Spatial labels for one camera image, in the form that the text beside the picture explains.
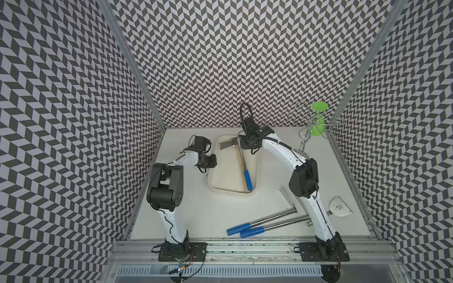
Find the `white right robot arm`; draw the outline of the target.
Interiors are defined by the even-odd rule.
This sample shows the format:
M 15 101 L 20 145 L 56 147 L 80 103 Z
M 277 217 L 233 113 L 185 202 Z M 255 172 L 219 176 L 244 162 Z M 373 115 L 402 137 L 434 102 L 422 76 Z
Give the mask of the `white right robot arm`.
M 349 253 L 340 234 L 331 223 L 319 193 L 317 162 L 306 159 L 283 143 L 268 126 L 260 127 L 253 117 L 242 118 L 244 135 L 241 144 L 246 149 L 265 149 L 272 153 L 291 171 L 289 189 L 298 198 L 307 212 L 315 229 L 316 243 L 313 252 L 321 261 L 349 261 Z

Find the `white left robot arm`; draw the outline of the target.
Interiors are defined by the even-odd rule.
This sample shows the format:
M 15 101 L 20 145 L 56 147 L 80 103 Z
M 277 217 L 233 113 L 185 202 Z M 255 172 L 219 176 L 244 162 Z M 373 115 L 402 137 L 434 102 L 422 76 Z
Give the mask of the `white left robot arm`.
M 179 248 L 188 244 L 188 231 L 176 219 L 176 209 L 184 197 L 184 172 L 193 167 L 202 173 L 215 168 L 217 157 L 209 154 L 211 147 L 209 139 L 193 135 L 177 159 L 152 166 L 146 201 L 160 215 L 169 245 Z

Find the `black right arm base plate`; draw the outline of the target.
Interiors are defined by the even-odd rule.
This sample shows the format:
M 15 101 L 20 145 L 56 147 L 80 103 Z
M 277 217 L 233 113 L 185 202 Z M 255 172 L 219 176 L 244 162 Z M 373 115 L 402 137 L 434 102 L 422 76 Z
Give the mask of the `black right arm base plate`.
M 307 242 L 298 244 L 304 262 L 349 262 L 350 256 L 344 243 L 319 244 Z

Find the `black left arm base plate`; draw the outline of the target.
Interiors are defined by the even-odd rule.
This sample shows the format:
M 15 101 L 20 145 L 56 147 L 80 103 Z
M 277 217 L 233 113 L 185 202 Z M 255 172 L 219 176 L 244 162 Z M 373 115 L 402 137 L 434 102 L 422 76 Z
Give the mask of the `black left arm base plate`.
M 204 262 L 206 258 L 206 242 L 194 242 L 190 244 L 171 244 L 165 242 L 158 256 L 159 262 L 177 262 L 182 260 Z

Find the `cream plastic storage box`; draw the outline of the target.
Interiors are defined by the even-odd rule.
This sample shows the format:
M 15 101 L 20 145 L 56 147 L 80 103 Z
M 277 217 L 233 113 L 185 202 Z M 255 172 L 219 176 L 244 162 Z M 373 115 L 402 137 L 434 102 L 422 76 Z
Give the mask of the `cream plastic storage box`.
M 253 186 L 251 193 L 245 193 L 234 147 L 231 146 L 224 150 L 220 150 L 219 147 L 221 142 L 233 137 L 235 136 L 224 135 L 217 140 L 214 148 L 214 154 L 217 157 L 217 166 L 209 170 L 208 185 L 217 193 L 234 196 L 251 196 L 257 188 L 259 154 L 252 154 L 250 150 L 243 151 Z

